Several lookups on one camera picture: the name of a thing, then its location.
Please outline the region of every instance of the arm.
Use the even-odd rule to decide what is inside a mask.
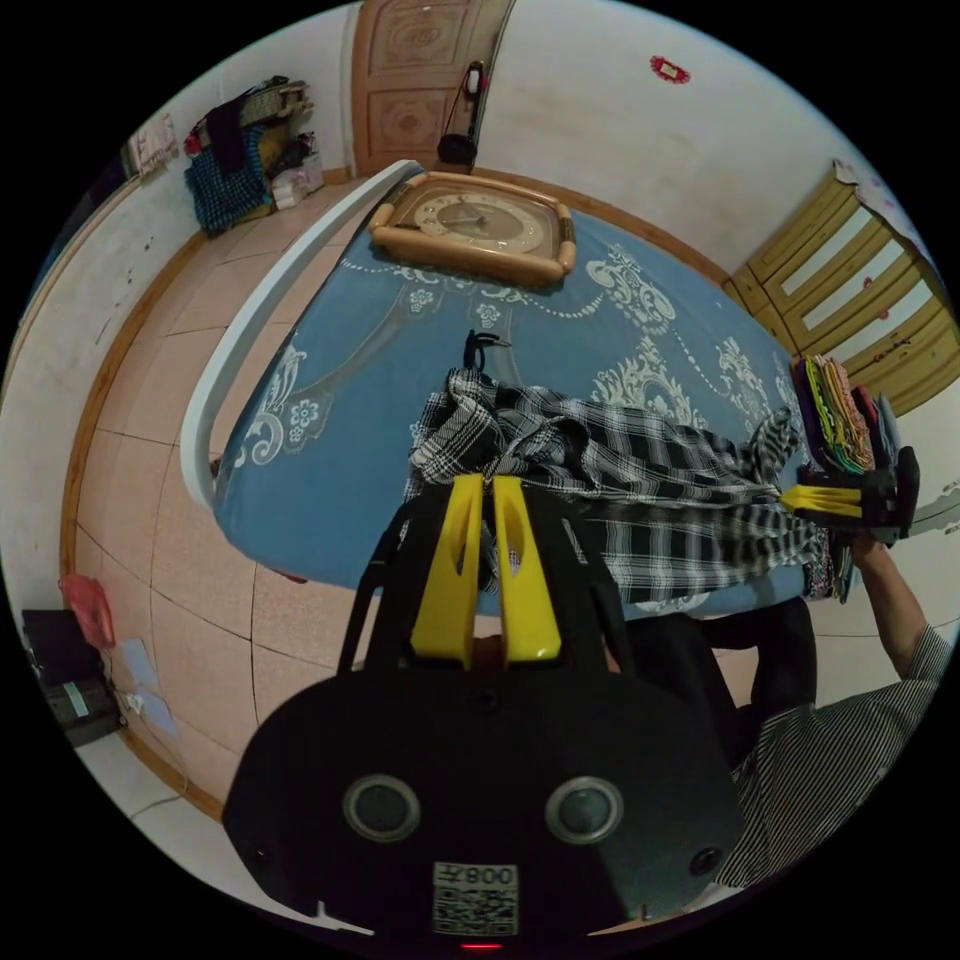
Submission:
[[[862,534],[853,544],[853,562],[863,575],[880,642],[905,680],[927,621],[920,604],[897,570],[887,548]]]

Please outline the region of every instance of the wooden door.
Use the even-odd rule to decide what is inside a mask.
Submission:
[[[513,0],[365,0],[353,45],[353,137],[357,173],[372,176],[397,160],[428,169],[453,113],[466,133],[470,104],[455,103],[467,68],[491,71]]]

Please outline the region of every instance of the black pants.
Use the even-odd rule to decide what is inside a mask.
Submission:
[[[800,597],[718,620],[686,614],[632,620],[627,635],[637,676],[670,690],[715,731],[731,768],[756,743],[764,720],[817,696],[817,647]],[[737,709],[714,650],[757,648],[751,702]]]

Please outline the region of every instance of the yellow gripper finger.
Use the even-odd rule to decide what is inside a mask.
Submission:
[[[506,665],[556,660],[560,630],[519,477],[494,477],[493,510]],[[516,567],[511,550],[518,560]]]
[[[470,668],[482,507],[483,476],[456,477],[411,637],[418,657],[459,660]]]
[[[817,513],[833,513],[841,517],[862,517],[860,491],[836,487],[791,487],[780,502],[790,511],[812,510]]]

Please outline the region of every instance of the cable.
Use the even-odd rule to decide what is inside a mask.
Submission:
[[[162,807],[165,803],[173,803],[175,800],[183,800],[184,796],[182,794],[177,794],[173,797],[164,797],[162,800],[154,800],[153,803],[148,803],[142,810],[138,810],[136,813],[131,813],[129,820],[132,823],[141,813],[146,813],[148,810],[153,810],[156,807]]]

